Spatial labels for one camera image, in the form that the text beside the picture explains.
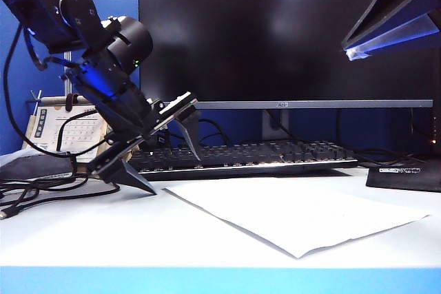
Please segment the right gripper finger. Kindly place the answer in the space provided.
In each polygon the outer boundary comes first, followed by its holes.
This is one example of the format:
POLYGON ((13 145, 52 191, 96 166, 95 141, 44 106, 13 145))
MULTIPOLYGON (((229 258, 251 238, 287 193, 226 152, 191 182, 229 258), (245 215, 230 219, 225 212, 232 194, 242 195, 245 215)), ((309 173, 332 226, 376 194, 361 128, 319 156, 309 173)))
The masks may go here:
POLYGON ((349 60, 381 52, 440 47, 440 25, 416 0, 373 0, 342 42, 349 60))

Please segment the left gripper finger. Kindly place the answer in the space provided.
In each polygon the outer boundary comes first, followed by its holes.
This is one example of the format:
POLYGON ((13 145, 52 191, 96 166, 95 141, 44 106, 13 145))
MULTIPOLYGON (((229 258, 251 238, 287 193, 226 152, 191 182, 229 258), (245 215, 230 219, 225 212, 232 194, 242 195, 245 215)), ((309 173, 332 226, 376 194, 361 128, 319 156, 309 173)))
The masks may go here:
POLYGON ((181 133, 197 160, 200 160, 198 144, 199 112, 196 108, 186 109, 176 118, 181 133))
POLYGON ((152 185, 126 160, 118 159, 99 170, 99 177, 106 183, 135 187, 156 195, 152 185))

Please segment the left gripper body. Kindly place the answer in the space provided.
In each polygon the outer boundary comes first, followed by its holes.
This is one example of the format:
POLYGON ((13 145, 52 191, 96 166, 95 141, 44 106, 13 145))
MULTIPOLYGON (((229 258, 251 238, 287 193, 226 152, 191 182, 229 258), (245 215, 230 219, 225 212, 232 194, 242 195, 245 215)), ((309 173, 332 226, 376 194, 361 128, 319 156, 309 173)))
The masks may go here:
POLYGON ((69 68, 67 76, 74 89, 95 106, 112 128, 113 144, 88 165, 96 175, 104 166, 123 159, 132 148, 176 120, 186 109, 195 108, 197 102, 191 92, 168 105, 159 99, 148 101, 106 51, 81 57, 69 68))

